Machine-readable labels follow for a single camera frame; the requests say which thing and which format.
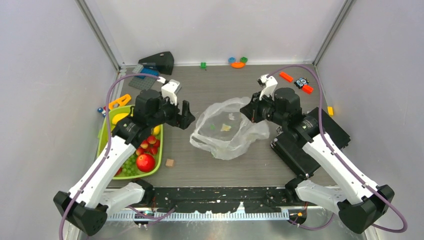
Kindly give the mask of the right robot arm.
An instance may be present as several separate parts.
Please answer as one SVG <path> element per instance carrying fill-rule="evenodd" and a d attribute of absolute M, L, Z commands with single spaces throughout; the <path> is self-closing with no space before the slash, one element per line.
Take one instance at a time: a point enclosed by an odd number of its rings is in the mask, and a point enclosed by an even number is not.
<path fill-rule="evenodd" d="M 304 114 L 293 89 L 279 88 L 273 96 L 254 93 L 240 112 L 253 123 L 267 120 L 279 125 L 271 148 L 295 173 L 285 186 L 288 203 L 321 206 L 357 234 L 387 212 L 394 190 L 377 184 L 352 164 L 341 151 L 349 135 L 318 108 Z"/>

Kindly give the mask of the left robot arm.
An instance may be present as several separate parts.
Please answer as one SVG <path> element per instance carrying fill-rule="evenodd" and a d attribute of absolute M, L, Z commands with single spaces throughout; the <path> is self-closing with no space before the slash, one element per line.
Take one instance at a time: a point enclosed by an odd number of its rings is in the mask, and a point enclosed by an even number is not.
<path fill-rule="evenodd" d="M 187 100 L 183 100 L 182 107 L 179 107 L 173 93 L 151 89 L 141 91 L 130 113 L 118 121 L 113 130 L 107 131 L 105 148 L 84 176 L 69 191 L 55 194 L 53 202 L 62 221 L 68 221 L 86 235 L 93 236 L 101 230 L 109 215 L 135 203 L 148 207 L 154 199 L 153 187 L 143 180 L 130 182 L 116 193 L 103 193 L 154 127 L 168 124 L 185 130 L 194 120 Z"/>

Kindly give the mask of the clear printed plastic bag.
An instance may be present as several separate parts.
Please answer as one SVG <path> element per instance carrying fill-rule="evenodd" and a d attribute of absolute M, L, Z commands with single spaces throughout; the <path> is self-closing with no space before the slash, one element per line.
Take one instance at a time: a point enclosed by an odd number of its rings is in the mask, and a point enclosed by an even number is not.
<path fill-rule="evenodd" d="M 215 159 L 228 161 L 245 154 L 252 143 L 268 139 L 266 122 L 252 123 L 240 112 L 250 100 L 235 97 L 207 107 L 190 134 L 191 145 L 211 153 Z"/>

